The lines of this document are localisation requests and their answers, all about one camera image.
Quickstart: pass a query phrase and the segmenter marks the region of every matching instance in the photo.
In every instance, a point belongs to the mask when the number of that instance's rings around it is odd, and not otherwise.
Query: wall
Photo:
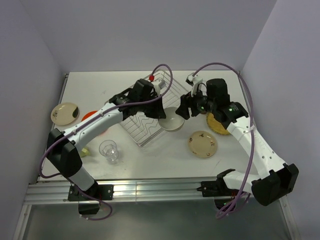
[[[242,69],[276,0],[21,0],[70,71]]]
[[[1,239],[12,238],[28,186],[37,177],[63,75],[18,0],[0,7]]]
[[[320,1],[278,0],[243,74],[270,145],[299,168],[290,205],[303,239],[320,239]]]

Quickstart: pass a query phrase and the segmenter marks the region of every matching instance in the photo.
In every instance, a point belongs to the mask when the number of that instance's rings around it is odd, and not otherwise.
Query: metal frame
[[[59,98],[61,103],[69,74],[64,78],[64,83]],[[248,97],[240,83],[245,101],[248,105]],[[99,184],[114,185],[114,194],[110,203],[126,202],[158,202],[158,201],[182,201],[182,200],[204,200],[202,193],[197,191],[202,181],[214,181],[216,177],[197,178],[170,178],[170,179],[137,179],[137,180],[99,180]],[[50,204],[78,204],[95,201],[69,202],[67,200],[70,183],[68,181],[46,182],[39,181],[37,184],[29,185],[23,202],[20,217],[15,229],[14,240],[22,240],[32,205]],[[289,206],[287,196],[280,199],[284,220],[287,224],[292,240],[300,240],[301,236],[297,224]]]

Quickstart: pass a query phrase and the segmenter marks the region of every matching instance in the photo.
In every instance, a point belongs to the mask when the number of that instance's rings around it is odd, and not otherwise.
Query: clear glass
[[[103,141],[99,146],[99,152],[111,164],[117,163],[116,160],[119,156],[117,144],[112,140]]]

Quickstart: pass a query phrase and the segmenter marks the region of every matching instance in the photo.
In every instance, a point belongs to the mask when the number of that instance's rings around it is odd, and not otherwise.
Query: white wire dish rack
[[[164,80],[167,87],[170,82],[170,75],[163,70],[159,70],[154,75],[155,80]],[[171,88],[162,98],[163,108],[178,107],[180,105],[180,97],[186,94],[188,91],[175,79],[173,79]],[[143,112],[138,112],[134,116],[128,117],[122,121],[120,125],[130,135],[134,142],[143,147],[155,136],[159,135],[164,129],[159,126],[158,120],[146,117]]]

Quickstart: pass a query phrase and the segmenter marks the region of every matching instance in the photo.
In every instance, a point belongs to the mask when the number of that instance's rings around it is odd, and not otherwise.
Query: beige plate
[[[217,151],[217,140],[206,131],[196,131],[188,139],[191,152],[199,158],[209,158]]]
[[[71,102],[61,103],[52,110],[51,120],[57,125],[68,125],[79,115],[79,108]]]

